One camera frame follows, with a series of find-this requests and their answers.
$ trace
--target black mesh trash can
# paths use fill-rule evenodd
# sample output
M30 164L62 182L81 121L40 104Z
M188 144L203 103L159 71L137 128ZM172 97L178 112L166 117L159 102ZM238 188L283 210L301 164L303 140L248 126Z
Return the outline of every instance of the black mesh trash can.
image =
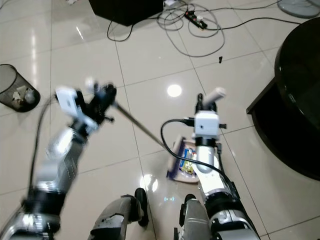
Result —
M28 112L40 102L40 93L9 64L0 64L0 103Z

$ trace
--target black furniture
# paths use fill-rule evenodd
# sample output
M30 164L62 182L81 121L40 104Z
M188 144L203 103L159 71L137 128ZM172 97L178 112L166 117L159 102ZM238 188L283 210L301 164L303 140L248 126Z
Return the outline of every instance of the black furniture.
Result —
M267 147L320 180L320 19L296 27L279 49L275 77L247 108Z
M163 0L89 0L94 14L130 26L164 9Z

